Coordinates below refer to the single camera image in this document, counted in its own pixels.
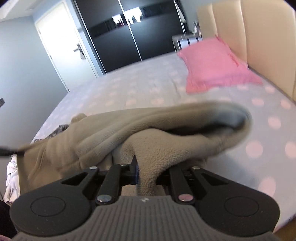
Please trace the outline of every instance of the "bedside table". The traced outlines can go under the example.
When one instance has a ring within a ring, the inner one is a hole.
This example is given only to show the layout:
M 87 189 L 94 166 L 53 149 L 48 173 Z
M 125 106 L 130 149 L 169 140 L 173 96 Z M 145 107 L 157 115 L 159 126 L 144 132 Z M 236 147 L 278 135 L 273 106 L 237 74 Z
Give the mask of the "bedside table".
M 182 35 L 172 36 L 172 40 L 175 47 L 175 51 L 177 52 L 181 49 L 188 47 L 191 44 L 202 41 L 202 38 L 193 34 L 186 34 L 186 35 L 182 34 Z

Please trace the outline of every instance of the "beige leather headboard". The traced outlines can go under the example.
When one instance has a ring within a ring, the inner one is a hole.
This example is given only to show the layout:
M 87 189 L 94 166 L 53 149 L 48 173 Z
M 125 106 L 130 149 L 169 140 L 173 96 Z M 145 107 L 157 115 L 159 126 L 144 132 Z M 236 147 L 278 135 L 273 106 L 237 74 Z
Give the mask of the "beige leather headboard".
M 228 0 L 197 10 L 203 38 L 218 35 L 296 100 L 295 11 L 283 0 Z

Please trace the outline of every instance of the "polka dot bed sheet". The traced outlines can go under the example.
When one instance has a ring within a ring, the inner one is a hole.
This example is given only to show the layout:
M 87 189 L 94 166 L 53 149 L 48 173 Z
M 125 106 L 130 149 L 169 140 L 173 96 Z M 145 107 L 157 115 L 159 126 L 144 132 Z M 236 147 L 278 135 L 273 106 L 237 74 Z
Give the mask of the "polka dot bed sheet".
M 78 113 L 165 107 L 218 100 L 235 102 L 253 117 L 249 136 L 235 148 L 210 158 L 207 169 L 265 192 L 280 206 L 277 229 L 296 214 L 296 106 L 269 82 L 263 86 L 213 88 L 188 95 L 188 71 L 175 53 L 108 73 L 70 92 L 48 117 L 35 139 L 42 139 Z

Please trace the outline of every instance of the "brown fleece fabric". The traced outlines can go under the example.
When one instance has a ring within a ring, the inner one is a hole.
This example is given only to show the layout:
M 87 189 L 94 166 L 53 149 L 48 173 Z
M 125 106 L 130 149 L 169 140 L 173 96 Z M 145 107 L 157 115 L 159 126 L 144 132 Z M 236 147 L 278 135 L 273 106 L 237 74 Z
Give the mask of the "brown fleece fabric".
M 119 110 L 76 116 L 59 135 L 20 148 L 21 194 L 90 166 L 139 164 L 139 195 L 158 193 L 156 178 L 177 163 L 204 165 L 205 158 L 235 146 L 249 132 L 250 114 L 232 103 L 206 102 L 166 108 Z

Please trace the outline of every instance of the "gray ribbed plate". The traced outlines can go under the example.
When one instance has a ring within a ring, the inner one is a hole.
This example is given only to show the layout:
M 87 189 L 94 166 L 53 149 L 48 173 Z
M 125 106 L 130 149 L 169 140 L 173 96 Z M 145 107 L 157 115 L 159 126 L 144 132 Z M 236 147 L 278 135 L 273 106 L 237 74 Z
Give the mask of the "gray ribbed plate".
M 99 206 L 84 225 L 57 237 L 33 237 L 19 233 L 13 241 L 267 241 L 271 233 L 257 237 L 233 237 L 208 226 L 194 207 L 180 205 L 170 196 L 127 197 Z

